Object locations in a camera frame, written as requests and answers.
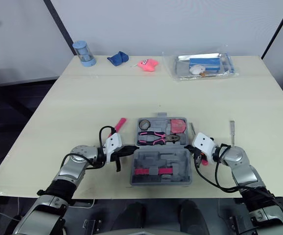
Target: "open toolbox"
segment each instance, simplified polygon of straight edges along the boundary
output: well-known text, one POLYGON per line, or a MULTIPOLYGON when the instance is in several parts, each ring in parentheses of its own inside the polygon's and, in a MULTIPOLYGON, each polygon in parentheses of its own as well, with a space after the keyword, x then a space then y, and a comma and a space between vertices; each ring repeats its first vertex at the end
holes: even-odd
POLYGON ((189 185, 192 181, 187 120, 184 117, 140 118, 131 185, 189 185))

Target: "gray floor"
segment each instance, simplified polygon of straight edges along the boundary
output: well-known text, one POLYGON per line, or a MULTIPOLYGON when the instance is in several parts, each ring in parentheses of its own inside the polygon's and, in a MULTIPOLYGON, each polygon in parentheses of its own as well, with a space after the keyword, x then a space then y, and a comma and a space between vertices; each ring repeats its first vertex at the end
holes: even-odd
MULTIPOLYGON (((17 138, 16 133, 0 133, 0 158, 3 158, 17 138)), ((19 198, 20 215, 25 215, 35 199, 19 198)), ((101 220, 102 227, 99 232, 109 231, 116 217, 130 203, 136 201, 143 203, 147 208, 147 228, 160 228, 178 231, 177 219, 178 206, 185 199, 142 199, 142 200, 97 200, 91 209, 69 208, 66 215, 66 227, 68 234, 85 234, 82 228, 85 219, 101 220)), ((231 228, 229 217, 236 216, 239 231, 243 232, 251 228, 248 212, 244 204, 236 204, 234 199, 192 199, 201 210, 211 235, 236 234, 231 228)), ((87 206, 77 202, 76 205, 87 206)), ((17 215, 17 198, 7 198, 0 202, 0 212, 11 217, 17 215)), ((0 235, 4 234, 10 220, 0 216, 0 235)))

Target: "clear plastic package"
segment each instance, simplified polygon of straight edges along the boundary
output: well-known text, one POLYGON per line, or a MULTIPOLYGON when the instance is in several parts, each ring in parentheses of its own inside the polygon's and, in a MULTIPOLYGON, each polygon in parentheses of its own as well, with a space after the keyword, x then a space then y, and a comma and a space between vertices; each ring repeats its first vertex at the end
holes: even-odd
POLYGON ((236 69, 228 53, 172 53, 163 52, 163 62, 176 81, 210 80, 236 76, 236 69))

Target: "pink handle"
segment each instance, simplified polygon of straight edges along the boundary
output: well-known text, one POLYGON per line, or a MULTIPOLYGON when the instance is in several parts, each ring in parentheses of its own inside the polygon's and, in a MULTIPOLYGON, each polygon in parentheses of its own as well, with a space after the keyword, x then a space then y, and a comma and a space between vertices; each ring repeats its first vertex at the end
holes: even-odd
POLYGON ((120 121, 118 121, 117 125, 115 126, 115 129, 117 132, 121 129, 122 125, 126 122, 126 120, 127 120, 126 118, 122 117, 120 121))

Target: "wire cutter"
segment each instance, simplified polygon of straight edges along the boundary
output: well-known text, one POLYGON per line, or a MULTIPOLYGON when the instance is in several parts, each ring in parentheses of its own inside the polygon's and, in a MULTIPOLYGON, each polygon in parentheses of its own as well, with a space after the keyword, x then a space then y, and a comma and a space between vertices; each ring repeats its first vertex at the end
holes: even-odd
POLYGON ((137 141, 138 145, 156 145, 165 144, 165 142, 176 142, 180 140, 178 135, 165 135, 164 132, 143 131, 138 133, 139 136, 158 136, 160 139, 155 141, 137 141))

